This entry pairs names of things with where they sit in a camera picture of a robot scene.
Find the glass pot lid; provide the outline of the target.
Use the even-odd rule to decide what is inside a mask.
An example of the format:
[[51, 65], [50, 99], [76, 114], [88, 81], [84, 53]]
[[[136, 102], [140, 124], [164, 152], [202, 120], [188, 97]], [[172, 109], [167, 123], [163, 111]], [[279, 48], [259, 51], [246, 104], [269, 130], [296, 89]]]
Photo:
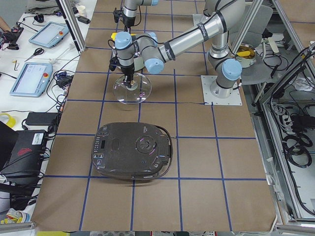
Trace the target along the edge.
[[119, 102], [123, 104], [138, 104], [150, 96], [152, 84], [145, 75], [134, 73], [131, 89], [124, 85], [123, 79], [124, 76], [121, 76], [113, 85], [114, 96]]

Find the yellow corn cob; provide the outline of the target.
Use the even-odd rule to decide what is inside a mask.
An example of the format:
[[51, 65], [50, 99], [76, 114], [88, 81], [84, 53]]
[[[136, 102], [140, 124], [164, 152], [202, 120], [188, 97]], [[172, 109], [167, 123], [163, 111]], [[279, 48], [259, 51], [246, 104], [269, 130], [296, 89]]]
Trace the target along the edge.
[[115, 38], [116, 38], [116, 35], [117, 35], [118, 33], [117, 32], [114, 32], [114, 33], [112, 33], [111, 34], [111, 39], [113, 40], [113, 41], [115, 41]]

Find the white cooking pot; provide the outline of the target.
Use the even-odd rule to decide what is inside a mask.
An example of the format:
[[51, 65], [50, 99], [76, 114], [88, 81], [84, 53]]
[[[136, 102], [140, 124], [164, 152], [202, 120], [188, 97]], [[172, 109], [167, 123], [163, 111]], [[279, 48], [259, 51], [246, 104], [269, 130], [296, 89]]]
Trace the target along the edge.
[[126, 72], [132, 65], [134, 65], [134, 71], [140, 71], [144, 68], [144, 62], [140, 53], [132, 45], [124, 49], [115, 48], [113, 53], [118, 59], [116, 65], [122, 72]]

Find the metal bowl with corn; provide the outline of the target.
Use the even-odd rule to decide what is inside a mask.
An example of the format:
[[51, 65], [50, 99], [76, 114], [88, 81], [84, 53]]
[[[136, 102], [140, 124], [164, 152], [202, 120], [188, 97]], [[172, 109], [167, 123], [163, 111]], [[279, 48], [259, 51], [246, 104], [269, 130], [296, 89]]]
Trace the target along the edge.
[[248, 68], [256, 62], [256, 50], [252, 45], [241, 44], [236, 55], [236, 59], [243, 68]]

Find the white paper cup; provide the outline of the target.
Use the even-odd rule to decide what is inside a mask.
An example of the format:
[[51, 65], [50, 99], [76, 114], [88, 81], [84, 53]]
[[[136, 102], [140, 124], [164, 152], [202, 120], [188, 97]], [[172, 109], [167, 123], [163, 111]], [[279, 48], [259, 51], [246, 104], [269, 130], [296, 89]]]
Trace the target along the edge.
[[77, 10], [80, 16], [86, 17], [87, 18], [87, 12], [86, 12], [86, 7], [84, 5], [78, 5]]

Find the dark brown rice cooker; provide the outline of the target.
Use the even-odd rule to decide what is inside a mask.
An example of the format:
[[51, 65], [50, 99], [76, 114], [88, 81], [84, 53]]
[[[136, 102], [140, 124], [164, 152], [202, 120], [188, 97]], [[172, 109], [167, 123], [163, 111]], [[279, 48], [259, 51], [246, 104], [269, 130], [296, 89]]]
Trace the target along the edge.
[[91, 160], [103, 176], [124, 180], [152, 180], [164, 176], [173, 160], [172, 138], [158, 125], [113, 122], [94, 137]]

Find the upper blue teach pendant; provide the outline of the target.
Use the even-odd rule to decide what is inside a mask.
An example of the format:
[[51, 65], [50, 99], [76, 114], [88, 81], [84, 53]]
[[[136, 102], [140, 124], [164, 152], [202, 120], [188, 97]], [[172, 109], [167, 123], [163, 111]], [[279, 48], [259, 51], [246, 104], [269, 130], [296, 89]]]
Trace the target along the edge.
[[51, 48], [61, 42], [68, 33], [66, 24], [49, 22], [29, 39], [29, 43]]

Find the blue teach pendant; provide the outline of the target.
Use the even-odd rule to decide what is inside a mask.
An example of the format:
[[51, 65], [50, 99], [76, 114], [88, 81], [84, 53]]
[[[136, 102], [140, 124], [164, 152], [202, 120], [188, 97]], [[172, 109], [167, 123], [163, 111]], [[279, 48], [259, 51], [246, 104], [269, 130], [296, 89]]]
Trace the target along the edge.
[[25, 63], [9, 94], [39, 97], [47, 88], [52, 74], [53, 65], [50, 63]]
[[29, 39], [29, 43], [51, 48], [61, 42], [68, 33], [66, 24], [49, 22]]

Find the lower blue teach pendant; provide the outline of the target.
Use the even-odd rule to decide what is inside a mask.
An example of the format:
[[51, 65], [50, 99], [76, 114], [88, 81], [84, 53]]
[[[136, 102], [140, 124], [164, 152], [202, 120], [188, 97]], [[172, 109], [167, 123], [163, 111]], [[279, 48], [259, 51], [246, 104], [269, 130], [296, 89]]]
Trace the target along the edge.
[[50, 63], [25, 63], [9, 94], [39, 97], [47, 88], [52, 74], [53, 65]]

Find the black power adapter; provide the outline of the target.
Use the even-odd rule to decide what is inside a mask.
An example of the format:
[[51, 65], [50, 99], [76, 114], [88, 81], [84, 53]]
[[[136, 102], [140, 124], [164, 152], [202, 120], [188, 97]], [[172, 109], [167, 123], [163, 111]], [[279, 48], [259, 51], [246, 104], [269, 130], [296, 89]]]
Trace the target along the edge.
[[57, 118], [57, 113], [33, 112], [29, 113], [25, 124], [28, 126], [48, 126]]

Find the yellow tape roll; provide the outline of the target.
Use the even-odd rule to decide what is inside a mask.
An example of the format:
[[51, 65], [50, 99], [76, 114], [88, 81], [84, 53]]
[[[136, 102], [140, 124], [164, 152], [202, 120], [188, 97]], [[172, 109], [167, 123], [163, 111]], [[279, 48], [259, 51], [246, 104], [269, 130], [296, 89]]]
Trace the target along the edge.
[[8, 113], [1, 113], [0, 121], [10, 128], [13, 128], [16, 124], [16, 119]]

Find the black computer box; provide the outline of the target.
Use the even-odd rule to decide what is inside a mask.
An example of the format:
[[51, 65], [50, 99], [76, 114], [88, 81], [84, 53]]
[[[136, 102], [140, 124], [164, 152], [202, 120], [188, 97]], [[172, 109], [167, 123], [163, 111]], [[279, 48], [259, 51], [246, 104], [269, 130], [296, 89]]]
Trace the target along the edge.
[[36, 177], [40, 173], [48, 134], [45, 130], [19, 130], [8, 163], [0, 171], [8, 178]]

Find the aluminium frame post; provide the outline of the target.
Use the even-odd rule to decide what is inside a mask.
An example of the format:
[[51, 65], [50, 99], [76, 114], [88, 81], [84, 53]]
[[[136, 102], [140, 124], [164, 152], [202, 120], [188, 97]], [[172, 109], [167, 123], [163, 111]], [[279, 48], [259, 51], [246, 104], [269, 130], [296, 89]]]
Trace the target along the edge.
[[86, 44], [69, 1], [56, 0], [56, 3], [63, 15], [77, 51], [80, 53], [83, 52], [86, 48]]

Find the black handled scissors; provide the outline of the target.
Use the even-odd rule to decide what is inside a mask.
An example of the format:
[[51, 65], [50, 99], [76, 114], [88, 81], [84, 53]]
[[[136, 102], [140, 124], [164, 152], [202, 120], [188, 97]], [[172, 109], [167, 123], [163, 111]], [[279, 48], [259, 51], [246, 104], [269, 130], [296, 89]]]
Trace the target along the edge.
[[45, 52], [45, 50], [43, 48], [41, 48], [41, 47], [36, 48], [35, 51], [33, 52], [33, 54], [29, 58], [27, 58], [25, 61], [28, 61], [28, 60], [34, 58], [35, 56], [39, 56], [39, 55], [43, 54], [44, 52]]

